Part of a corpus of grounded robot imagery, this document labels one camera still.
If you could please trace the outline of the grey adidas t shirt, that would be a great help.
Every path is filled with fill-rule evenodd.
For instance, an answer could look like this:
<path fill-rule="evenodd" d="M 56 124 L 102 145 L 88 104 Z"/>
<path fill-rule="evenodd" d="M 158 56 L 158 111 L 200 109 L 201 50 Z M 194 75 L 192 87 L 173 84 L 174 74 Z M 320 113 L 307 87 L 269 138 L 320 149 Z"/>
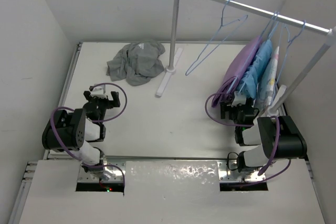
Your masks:
<path fill-rule="evenodd" d="M 155 40 L 127 44 L 107 61 L 106 75 L 111 81 L 125 80 L 131 86 L 141 86 L 164 71 L 160 60 L 164 53 L 165 47 Z"/>

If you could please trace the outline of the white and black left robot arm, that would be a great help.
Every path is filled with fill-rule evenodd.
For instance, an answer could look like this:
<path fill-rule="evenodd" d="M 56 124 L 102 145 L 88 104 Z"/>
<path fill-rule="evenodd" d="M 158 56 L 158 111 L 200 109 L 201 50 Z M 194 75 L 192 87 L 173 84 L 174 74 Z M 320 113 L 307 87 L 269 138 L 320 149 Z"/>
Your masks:
<path fill-rule="evenodd" d="M 106 110 L 120 107 L 119 93 L 112 91 L 110 100 L 103 88 L 85 91 L 87 102 L 83 107 L 67 112 L 54 112 L 54 120 L 49 121 L 42 134 L 42 144 L 46 150 L 64 152 L 65 147 L 82 162 L 84 171 L 107 180 L 114 175 L 115 168 L 107 167 L 104 152 L 90 145 L 102 142 L 106 136 L 104 120 Z"/>

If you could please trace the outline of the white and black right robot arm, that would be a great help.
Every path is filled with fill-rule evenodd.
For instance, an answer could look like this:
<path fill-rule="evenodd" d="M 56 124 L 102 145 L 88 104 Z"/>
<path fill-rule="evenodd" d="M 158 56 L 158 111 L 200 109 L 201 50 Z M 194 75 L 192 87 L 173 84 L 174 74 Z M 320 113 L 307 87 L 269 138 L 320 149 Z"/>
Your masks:
<path fill-rule="evenodd" d="M 235 124 L 236 144 L 252 147 L 227 155 L 229 171 L 242 175 L 257 172 L 261 176 L 276 161 L 306 158 L 306 141 L 290 116 L 260 116 L 250 99 L 235 106 L 221 102 L 220 112 L 222 119 L 228 116 Z"/>

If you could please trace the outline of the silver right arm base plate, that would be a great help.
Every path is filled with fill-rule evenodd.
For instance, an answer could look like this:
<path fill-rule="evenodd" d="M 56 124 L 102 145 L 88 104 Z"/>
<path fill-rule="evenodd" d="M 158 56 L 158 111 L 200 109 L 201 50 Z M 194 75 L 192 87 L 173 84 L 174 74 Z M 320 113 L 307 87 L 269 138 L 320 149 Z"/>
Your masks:
<path fill-rule="evenodd" d="M 220 183 L 253 183 L 266 179 L 265 174 L 258 176 L 258 170 L 240 173 L 238 170 L 234 170 L 237 167 L 236 161 L 230 159 L 229 166 L 226 162 L 226 159 L 217 162 Z"/>

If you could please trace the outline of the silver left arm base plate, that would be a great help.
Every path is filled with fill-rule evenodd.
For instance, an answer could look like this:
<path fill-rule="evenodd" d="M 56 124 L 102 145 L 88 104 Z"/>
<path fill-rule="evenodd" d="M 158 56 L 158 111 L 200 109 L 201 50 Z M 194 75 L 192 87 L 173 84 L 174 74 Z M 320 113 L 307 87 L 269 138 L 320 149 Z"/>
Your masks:
<path fill-rule="evenodd" d="M 107 183 L 122 183 L 122 173 L 125 175 L 125 163 L 113 163 L 108 161 L 108 164 L 117 166 L 121 171 L 115 167 L 104 167 L 93 170 L 86 166 L 81 166 L 78 173 L 77 182 L 79 183 L 97 183 L 98 181 Z"/>

